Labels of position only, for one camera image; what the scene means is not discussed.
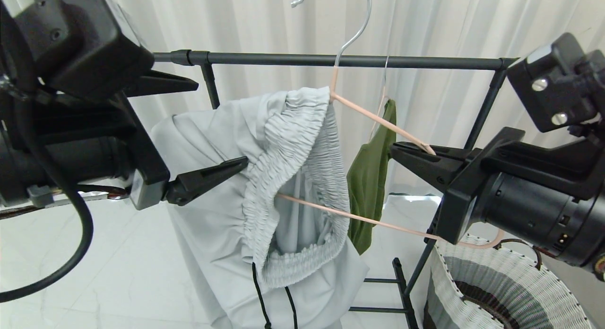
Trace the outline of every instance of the white marble floor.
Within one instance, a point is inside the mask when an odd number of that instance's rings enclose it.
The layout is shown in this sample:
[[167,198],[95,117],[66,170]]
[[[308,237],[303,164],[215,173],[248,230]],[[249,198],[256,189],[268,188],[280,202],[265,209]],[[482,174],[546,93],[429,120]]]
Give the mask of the white marble floor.
[[[426,230],[434,201],[391,199],[384,221]],[[96,201],[89,206],[95,238],[82,263],[46,290],[1,304],[0,328],[209,329],[164,206],[144,211],[123,201]],[[491,237],[495,230],[484,225],[474,233]],[[80,224],[69,207],[2,221],[0,288],[23,286],[54,271],[73,253],[79,238]],[[363,254],[370,266],[368,277],[394,277],[394,257],[400,258],[409,277],[423,247],[421,238],[377,226],[372,246]],[[426,270],[412,293],[419,323]],[[354,305],[399,307],[401,303],[396,285],[366,284]],[[349,312],[342,324],[346,329],[407,328],[402,314]]]

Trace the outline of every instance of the olive green cloth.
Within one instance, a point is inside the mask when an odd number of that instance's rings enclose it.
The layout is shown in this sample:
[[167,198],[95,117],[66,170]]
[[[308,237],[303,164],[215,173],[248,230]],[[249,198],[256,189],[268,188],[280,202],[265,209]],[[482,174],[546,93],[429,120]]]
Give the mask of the olive green cloth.
[[[383,118],[392,124],[397,123],[395,101],[392,99],[385,105]],[[395,132],[380,126],[370,142],[361,146],[346,175],[352,214],[380,220],[387,165],[391,159],[389,148],[395,141]],[[359,254],[370,247],[373,227],[372,224],[351,219],[348,237]]]

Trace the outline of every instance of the drawstring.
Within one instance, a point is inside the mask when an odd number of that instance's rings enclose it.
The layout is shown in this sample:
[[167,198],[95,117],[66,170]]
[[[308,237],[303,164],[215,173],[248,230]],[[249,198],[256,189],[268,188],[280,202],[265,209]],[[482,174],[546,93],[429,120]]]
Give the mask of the drawstring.
[[[252,263],[252,279],[254,281],[254,286],[257,289],[257,294],[259,295],[259,301],[261,302],[261,309],[263,310],[263,316],[265,318],[265,326],[264,329],[271,329],[271,321],[268,320],[267,310],[264,307],[263,295],[261,294],[261,287],[259,286],[259,281],[257,280],[257,265]],[[288,300],[290,301],[290,307],[292,307],[292,313],[294,314],[294,329],[298,329],[298,320],[296,318],[296,307],[294,306],[294,300],[292,299],[292,294],[290,293],[290,289],[286,286],[285,293],[288,294]]]
[[285,293],[288,294],[288,299],[290,300],[290,307],[292,307],[292,313],[294,314],[294,329],[298,329],[298,320],[296,319],[296,307],[294,306],[294,300],[292,299],[292,294],[290,293],[290,288],[285,287]]

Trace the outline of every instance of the garment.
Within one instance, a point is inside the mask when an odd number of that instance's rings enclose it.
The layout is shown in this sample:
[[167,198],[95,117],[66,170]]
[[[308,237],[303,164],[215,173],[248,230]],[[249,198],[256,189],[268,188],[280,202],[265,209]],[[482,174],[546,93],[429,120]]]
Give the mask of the garment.
[[[385,105],[383,116],[385,120],[392,124],[397,123],[395,105],[395,101],[389,99]],[[380,126],[370,142],[361,146],[346,175],[352,214],[380,220],[384,202],[387,166],[389,165],[389,159],[391,159],[389,148],[396,139],[394,131]],[[363,221],[351,220],[348,236],[359,254],[370,247],[373,227],[374,225]]]
[[248,168],[184,207],[168,205],[199,300],[214,328],[340,327],[368,268],[346,236],[348,218],[294,204],[293,195],[348,211],[329,89],[302,88],[222,103],[152,130],[172,178],[240,156]]

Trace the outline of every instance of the curtain fold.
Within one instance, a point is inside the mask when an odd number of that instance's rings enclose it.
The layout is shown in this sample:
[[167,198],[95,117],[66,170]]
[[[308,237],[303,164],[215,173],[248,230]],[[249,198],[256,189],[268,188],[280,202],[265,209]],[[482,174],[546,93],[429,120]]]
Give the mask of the curtain fold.
[[[5,0],[12,14],[32,0]],[[214,52],[334,54],[359,29],[365,0],[115,0],[132,17],[147,48]],[[561,33],[575,34],[585,51],[604,48],[605,0],[373,0],[370,23],[346,55],[517,57]],[[155,68],[194,79],[197,92],[133,98],[147,129],[171,114],[210,109],[197,67]],[[331,68],[214,66],[221,100],[302,86],[328,85]],[[424,141],[463,146],[492,72],[387,70],[387,95],[397,101],[399,126]],[[337,90],[375,112],[383,69],[342,68]],[[372,121],[337,105],[346,167],[368,139]],[[527,131],[526,142],[552,147],[570,141],[565,130],[538,132],[505,82],[477,146],[504,126]],[[395,184],[419,181],[399,165]]]

